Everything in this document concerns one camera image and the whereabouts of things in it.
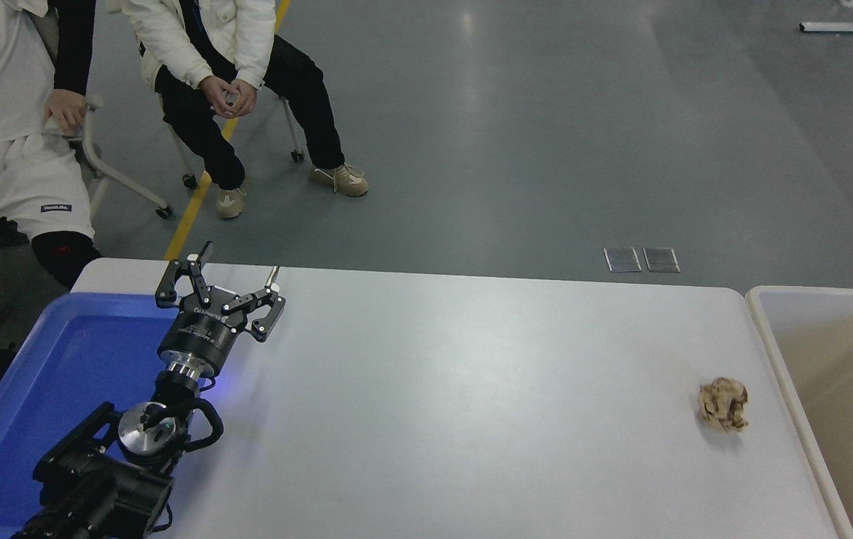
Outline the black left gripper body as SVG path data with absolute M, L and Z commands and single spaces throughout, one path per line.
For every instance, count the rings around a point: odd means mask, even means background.
M 191 355 L 202 361 L 204 373 L 222 370 L 248 315 L 244 311 L 224 313 L 224 305 L 238 297 L 235 291 L 209 287 L 209 294 L 208 305 L 201 302 L 198 293 L 180 300 L 178 314 L 157 348 L 161 361 L 170 364 Z

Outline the person's right hand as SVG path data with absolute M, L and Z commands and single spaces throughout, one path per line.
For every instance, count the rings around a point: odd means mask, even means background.
M 226 119 L 235 117 L 236 110 L 227 101 L 227 97 L 234 91 L 232 85 L 218 76 L 207 76 L 198 83 L 198 89 L 210 103 L 215 115 Z

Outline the person's left hand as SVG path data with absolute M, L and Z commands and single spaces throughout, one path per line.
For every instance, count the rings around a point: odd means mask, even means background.
M 44 106 L 44 129 L 74 135 L 81 129 L 87 114 L 85 96 L 72 90 L 53 89 Z
M 233 105 L 230 106 L 228 112 L 232 118 L 241 118 L 255 109 L 257 102 L 257 89 L 254 85 L 250 85 L 242 79 L 235 79 L 228 85 L 228 94 L 234 96 Z

